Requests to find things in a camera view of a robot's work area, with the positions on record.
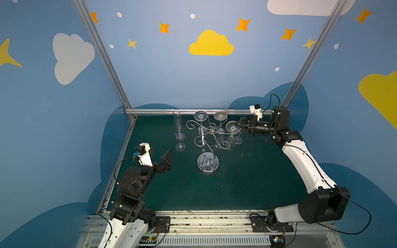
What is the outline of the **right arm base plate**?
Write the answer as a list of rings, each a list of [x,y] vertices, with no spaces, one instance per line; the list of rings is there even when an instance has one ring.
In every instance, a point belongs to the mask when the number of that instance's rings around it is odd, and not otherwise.
[[[282,223],[277,221],[276,217],[273,215],[261,216],[257,213],[249,215],[249,220],[251,221],[251,226],[254,233],[292,233],[294,228],[291,223]]]

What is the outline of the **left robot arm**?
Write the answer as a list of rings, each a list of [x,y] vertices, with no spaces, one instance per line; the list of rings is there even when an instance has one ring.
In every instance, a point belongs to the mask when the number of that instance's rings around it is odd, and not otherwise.
[[[163,174],[171,169],[172,150],[167,150],[161,156],[160,163],[152,162],[151,154],[143,145],[135,149],[131,157],[138,164],[127,169],[118,182],[119,192],[109,218],[98,212],[107,222],[100,248],[136,248],[143,236],[152,230],[157,233],[151,241],[159,244],[160,233],[166,232],[165,226],[157,222],[156,212],[144,207],[144,194],[156,174]]]

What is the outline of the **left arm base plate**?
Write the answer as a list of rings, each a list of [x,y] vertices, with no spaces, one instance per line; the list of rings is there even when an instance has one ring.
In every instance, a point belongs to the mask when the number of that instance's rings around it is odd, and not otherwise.
[[[151,233],[169,233],[171,227],[171,217],[158,216],[156,217],[155,225],[151,229]]]

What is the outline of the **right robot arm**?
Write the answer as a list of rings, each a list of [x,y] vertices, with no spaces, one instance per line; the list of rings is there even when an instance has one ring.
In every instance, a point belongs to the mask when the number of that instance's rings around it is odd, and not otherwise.
[[[270,136],[292,162],[308,192],[296,204],[272,209],[266,218],[267,224],[276,227],[289,222],[313,224],[342,219],[350,192],[345,187],[337,186],[312,157],[300,133],[290,128],[289,109],[275,106],[268,122],[262,120],[260,105],[250,106],[250,112],[253,117],[238,121],[235,125],[252,136]]]

